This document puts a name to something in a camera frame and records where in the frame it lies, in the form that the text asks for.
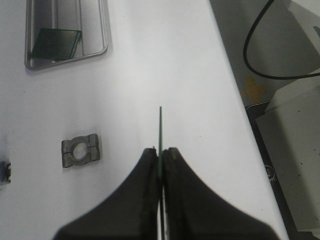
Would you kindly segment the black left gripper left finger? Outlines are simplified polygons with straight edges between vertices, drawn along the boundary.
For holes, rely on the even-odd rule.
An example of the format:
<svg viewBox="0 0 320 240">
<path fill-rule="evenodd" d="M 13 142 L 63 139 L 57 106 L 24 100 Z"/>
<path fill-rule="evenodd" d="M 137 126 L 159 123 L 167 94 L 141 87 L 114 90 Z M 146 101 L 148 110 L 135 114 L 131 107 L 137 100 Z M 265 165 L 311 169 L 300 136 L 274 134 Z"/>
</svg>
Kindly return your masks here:
<svg viewBox="0 0 320 240">
<path fill-rule="evenodd" d="M 122 184 L 102 203 L 61 227 L 56 240 L 156 240 L 158 157 L 146 148 Z"/>
</svg>

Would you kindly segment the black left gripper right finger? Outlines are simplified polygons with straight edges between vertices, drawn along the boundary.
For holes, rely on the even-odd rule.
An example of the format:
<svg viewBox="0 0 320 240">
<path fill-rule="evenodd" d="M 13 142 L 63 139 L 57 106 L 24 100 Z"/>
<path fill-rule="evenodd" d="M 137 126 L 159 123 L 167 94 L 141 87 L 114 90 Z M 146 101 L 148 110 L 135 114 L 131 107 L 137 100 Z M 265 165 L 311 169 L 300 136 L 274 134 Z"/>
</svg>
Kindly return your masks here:
<svg viewBox="0 0 320 240">
<path fill-rule="evenodd" d="M 171 240 L 276 240 L 266 223 L 211 190 L 177 148 L 162 153 L 168 237 Z"/>
</svg>

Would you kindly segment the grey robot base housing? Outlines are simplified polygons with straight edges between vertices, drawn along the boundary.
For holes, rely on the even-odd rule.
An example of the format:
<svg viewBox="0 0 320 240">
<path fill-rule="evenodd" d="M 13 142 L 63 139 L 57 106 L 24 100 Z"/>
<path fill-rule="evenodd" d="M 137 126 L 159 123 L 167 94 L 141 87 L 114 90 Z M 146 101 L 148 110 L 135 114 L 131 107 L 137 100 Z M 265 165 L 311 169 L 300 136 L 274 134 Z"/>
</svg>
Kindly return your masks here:
<svg viewBox="0 0 320 240">
<path fill-rule="evenodd" d="M 320 236 L 320 79 L 277 90 L 256 120 L 300 232 Z"/>
</svg>

